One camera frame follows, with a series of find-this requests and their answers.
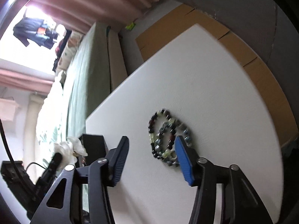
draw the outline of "curtain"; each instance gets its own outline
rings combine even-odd
[[[23,73],[0,69],[0,85],[25,91],[48,94],[53,82],[28,76]]]
[[[23,152],[24,152],[24,167],[26,168],[31,162],[41,163],[39,159],[39,145],[36,138],[36,124],[38,113],[44,104],[44,98],[39,95],[31,94],[29,105],[27,109],[24,139],[23,139]],[[35,183],[38,177],[41,176],[44,169],[33,164],[28,168],[28,175],[33,183]]]
[[[118,32],[157,1],[159,0],[30,0],[27,6],[40,8],[67,29],[86,34],[96,21],[110,25]]]

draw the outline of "blue gripper pad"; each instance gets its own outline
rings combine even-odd
[[[193,175],[193,167],[194,164],[196,164],[198,155],[194,149],[187,147],[183,136],[177,136],[175,138],[175,152],[178,157],[183,176],[188,184],[192,186],[195,181]]]

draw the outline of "black jacket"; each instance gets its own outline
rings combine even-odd
[[[23,18],[13,27],[13,35],[26,47],[29,45],[29,39],[37,43],[39,46],[51,49],[55,44],[53,39],[57,39],[58,34],[56,32],[52,33],[49,29],[47,29],[47,27],[48,26],[44,24],[44,19]],[[38,34],[38,28],[46,28],[46,34]]]

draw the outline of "white tabletop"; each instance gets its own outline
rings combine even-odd
[[[239,165],[277,222],[283,167],[271,117],[236,60],[194,25],[136,70],[86,120],[87,133],[103,135],[109,149],[123,135],[130,140],[121,181],[109,189],[116,223],[189,222],[196,188],[188,186],[179,168],[151,153],[148,121],[161,108],[191,129],[200,156],[216,165]]]

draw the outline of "green bed sheet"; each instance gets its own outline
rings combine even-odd
[[[107,25],[96,22],[83,38],[67,70],[62,140],[85,133],[85,120],[110,94],[107,31]]]

